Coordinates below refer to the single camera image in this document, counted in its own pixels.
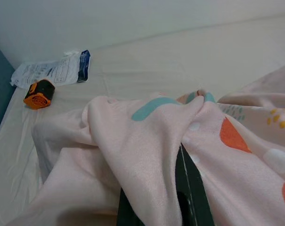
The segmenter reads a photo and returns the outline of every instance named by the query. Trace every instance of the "yellow dot pattern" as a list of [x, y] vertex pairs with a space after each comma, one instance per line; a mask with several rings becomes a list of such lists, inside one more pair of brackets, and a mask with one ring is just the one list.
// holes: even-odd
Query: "yellow dot pattern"
[[281, 129], [285, 128], [285, 121], [281, 121], [281, 122], [279, 123], [279, 127], [280, 127]]
[[[279, 110], [279, 109], [272, 109], [272, 110], [270, 111], [270, 114], [275, 114], [278, 110]], [[267, 118], [267, 124], [270, 125], [271, 122], [272, 122], [272, 120], [273, 120], [273, 122], [277, 122], [277, 121], [279, 120], [279, 118], [280, 118], [280, 114], [277, 114], [277, 115], [275, 115], [275, 116], [272, 117], [272, 118], [269, 117], [269, 118]], [[284, 129], [284, 128], [285, 128], [285, 120], [280, 121], [279, 127], [280, 127], [281, 129]]]
[[274, 114], [277, 111], [277, 109], [271, 110], [270, 114]]
[[278, 115], [276, 115], [276, 116], [274, 116], [273, 117], [273, 122], [277, 122], [277, 120], [279, 119], [279, 117], [280, 117], [280, 115], [278, 114]]

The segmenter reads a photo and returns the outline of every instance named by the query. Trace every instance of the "blanket fold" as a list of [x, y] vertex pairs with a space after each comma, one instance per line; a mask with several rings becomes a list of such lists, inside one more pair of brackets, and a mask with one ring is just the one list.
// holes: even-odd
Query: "blanket fold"
[[285, 68], [215, 103], [97, 97], [33, 128], [43, 186], [9, 226], [115, 225], [122, 187], [146, 226], [182, 224], [180, 143], [200, 171], [216, 225], [285, 226]]

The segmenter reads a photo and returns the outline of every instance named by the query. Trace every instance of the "small orange device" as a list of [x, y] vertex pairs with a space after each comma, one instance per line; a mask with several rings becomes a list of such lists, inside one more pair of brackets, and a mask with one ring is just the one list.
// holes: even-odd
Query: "small orange device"
[[55, 87], [47, 79], [32, 84], [24, 98], [24, 103], [32, 109], [47, 107], [51, 104]]

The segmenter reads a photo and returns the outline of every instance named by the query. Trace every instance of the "bed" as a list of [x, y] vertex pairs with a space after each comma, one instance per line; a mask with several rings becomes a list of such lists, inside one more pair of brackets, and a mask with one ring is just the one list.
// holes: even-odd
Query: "bed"
[[17, 88], [0, 126], [0, 226], [41, 186], [32, 125], [92, 98], [171, 97], [203, 88], [216, 99], [285, 65], [285, 16], [187, 30], [91, 51], [89, 81], [57, 87], [52, 105], [25, 107]]

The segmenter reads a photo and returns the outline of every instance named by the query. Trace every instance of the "white wall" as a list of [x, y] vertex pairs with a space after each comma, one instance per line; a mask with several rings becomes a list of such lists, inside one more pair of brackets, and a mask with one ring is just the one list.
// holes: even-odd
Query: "white wall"
[[187, 28], [285, 13], [285, 0], [0, 0], [0, 49], [17, 67]]

